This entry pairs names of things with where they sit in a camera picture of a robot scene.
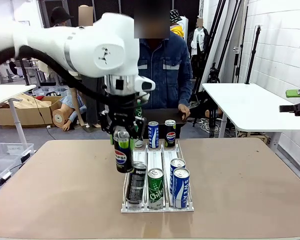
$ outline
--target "black hat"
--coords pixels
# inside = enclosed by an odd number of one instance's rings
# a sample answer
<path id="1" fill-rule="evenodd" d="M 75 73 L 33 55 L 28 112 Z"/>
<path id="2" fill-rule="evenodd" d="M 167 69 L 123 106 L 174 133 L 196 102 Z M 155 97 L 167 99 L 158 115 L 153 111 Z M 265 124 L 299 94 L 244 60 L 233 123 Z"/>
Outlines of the black hat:
<path id="1" fill-rule="evenodd" d="M 57 6 L 52 9 L 50 20 L 52 24 L 60 24 L 72 18 L 73 16 L 70 16 L 63 7 Z"/>
<path id="2" fill-rule="evenodd" d="M 170 10 L 170 23 L 176 23 L 181 21 L 182 18 L 179 15 L 179 11 L 177 9 Z"/>

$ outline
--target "can lid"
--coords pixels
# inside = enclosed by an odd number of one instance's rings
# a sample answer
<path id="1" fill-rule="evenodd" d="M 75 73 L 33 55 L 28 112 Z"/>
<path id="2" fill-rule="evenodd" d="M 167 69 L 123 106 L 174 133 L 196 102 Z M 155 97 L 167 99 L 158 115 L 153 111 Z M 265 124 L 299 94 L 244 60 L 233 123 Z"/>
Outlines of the can lid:
<path id="1" fill-rule="evenodd" d="M 152 168 L 148 171 L 148 176 L 152 179 L 159 179 L 164 175 L 160 168 Z"/>
<path id="2" fill-rule="evenodd" d="M 190 176 L 190 172 L 186 168 L 178 167 L 174 170 L 173 175 L 180 179 L 185 179 Z"/>
<path id="3" fill-rule="evenodd" d="M 182 168 L 186 165 L 186 162 L 181 158 L 175 158 L 171 160 L 170 164 L 176 168 Z"/>
<path id="4" fill-rule="evenodd" d="M 150 121 L 150 122 L 148 123 L 148 125 L 149 125 L 149 126 L 158 126 L 159 123 L 158 123 L 157 121 Z"/>
<path id="5" fill-rule="evenodd" d="M 147 165 L 142 161 L 134 161 L 133 167 L 136 169 L 147 169 Z"/>
<path id="6" fill-rule="evenodd" d="M 173 126 L 176 124 L 176 121 L 169 119 L 169 120 L 165 120 L 164 124 L 167 126 Z"/>

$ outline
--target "blue can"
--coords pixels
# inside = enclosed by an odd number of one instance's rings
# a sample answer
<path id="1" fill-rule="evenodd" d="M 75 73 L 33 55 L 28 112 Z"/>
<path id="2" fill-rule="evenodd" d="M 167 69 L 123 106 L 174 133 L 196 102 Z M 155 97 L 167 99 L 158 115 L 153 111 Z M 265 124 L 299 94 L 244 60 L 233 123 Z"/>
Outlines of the blue can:
<path id="1" fill-rule="evenodd" d="M 172 159 L 170 162 L 170 186 L 169 190 L 170 193 L 172 194 L 172 186 L 173 186 L 173 180 L 174 180 L 174 171 L 176 168 L 185 168 L 186 167 L 186 162 L 181 159 L 181 158 L 175 158 Z"/>
<path id="2" fill-rule="evenodd" d="M 172 202 L 176 209 L 187 207 L 190 172 L 178 167 L 173 172 Z"/>
<path id="3" fill-rule="evenodd" d="M 156 149 L 159 147 L 159 123 L 151 121 L 148 123 L 149 147 Z"/>

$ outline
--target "blue denim jacket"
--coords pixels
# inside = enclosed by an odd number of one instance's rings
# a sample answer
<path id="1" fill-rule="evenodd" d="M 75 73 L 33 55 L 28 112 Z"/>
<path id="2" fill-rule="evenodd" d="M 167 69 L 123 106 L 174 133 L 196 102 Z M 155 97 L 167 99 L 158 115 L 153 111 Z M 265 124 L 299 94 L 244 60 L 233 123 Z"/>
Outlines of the blue denim jacket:
<path id="1" fill-rule="evenodd" d="M 192 68 L 189 52 L 183 38 L 170 32 L 152 52 L 147 41 L 140 39 L 139 75 L 155 82 L 149 102 L 144 109 L 175 109 L 188 105 L 192 92 Z"/>

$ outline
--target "black can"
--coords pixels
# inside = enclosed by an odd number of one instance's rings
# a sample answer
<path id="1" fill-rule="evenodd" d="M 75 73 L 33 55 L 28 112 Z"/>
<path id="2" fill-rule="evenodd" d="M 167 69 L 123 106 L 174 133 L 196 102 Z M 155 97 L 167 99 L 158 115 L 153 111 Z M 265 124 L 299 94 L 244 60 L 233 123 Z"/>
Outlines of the black can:
<path id="1" fill-rule="evenodd" d="M 118 172 L 130 173 L 134 167 L 133 145 L 129 133 L 124 127 L 117 126 L 113 133 L 114 157 Z"/>
<path id="2" fill-rule="evenodd" d="M 165 135 L 164 135 L 164 146 L 166 148 L 173 148 L 176 146 L 176 121 L 166 120 L 165 125 Z"/>
<path id="3" fill-rule="evenodd" d="M 125 198 L 128 203 L 138 205 L 141 203 L 144 194 L 147 166 L 143 162 L 135 161 L 133 167 L 133 171 L 129 174 Z"/>

